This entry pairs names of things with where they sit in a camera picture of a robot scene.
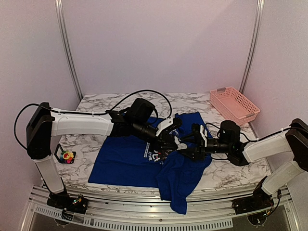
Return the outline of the silver round brooch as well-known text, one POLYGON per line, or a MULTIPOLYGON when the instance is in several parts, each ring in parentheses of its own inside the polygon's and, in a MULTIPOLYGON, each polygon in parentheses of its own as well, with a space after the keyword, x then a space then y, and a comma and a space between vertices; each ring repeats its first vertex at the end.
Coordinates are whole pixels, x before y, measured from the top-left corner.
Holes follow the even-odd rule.
POLYGON ((185 143, 181 143, 176 136, 174 137, 174 142, 177 145, 177 151, 187 149, 187 145, 185 143))

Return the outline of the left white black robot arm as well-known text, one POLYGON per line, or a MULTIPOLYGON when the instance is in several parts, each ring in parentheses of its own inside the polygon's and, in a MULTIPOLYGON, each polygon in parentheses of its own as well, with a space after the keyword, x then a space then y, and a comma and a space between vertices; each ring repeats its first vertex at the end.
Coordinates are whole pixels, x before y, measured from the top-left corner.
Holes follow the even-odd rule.
POLYGON ((61 208, 71 205, 71 197, 65 193, 51 153, 53 137, 65 135, 99 135, 104 137, 135 136, 158 150, 176 150, 171 131, 182 121, 169 116, 153 126, 149 123, 155 106, 148 100, 137 98, 132 106, 122 110, 106 110, 102 113, 61 111, 52 109, 49 103, 41 103, 26 127, 26 151, 34 160, 53 201, 61 208))

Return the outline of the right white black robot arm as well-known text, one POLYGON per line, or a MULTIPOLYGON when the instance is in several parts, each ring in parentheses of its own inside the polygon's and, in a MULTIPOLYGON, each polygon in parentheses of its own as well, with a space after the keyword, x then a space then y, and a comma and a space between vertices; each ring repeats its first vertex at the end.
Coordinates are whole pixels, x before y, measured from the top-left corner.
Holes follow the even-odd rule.
POLYGON ((292 160, 284 163, 258 185, 258 192, 249 198, 249 206, 259 210, 272 195, 290 180, 308 170, 308 126, 299 118, 277 132, 258 140, 240 141, 241 129, 231 120, 220 124, 218 138, 205 136, 206 127, 193 124, 192 133, 183 141, 194 143, 194 147, 180 145, 178 151, 192 159, 204 160, 207 154, 226 154, 227 160, 235 166, 246 166, 261 158, 291 152, 292 160))

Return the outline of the blue printed t-shirt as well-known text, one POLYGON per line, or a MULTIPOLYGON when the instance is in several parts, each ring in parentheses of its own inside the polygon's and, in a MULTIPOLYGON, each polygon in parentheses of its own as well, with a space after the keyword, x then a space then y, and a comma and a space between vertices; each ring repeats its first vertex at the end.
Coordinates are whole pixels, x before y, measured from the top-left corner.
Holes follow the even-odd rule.
POLYGON ((95 160, 89 183, 158 188, 173 211, 187 213, 186 198, 198 185, 212 158, 193 161, 178 151, 165 160, 161 152, 135 137, 107 137, 95 160))

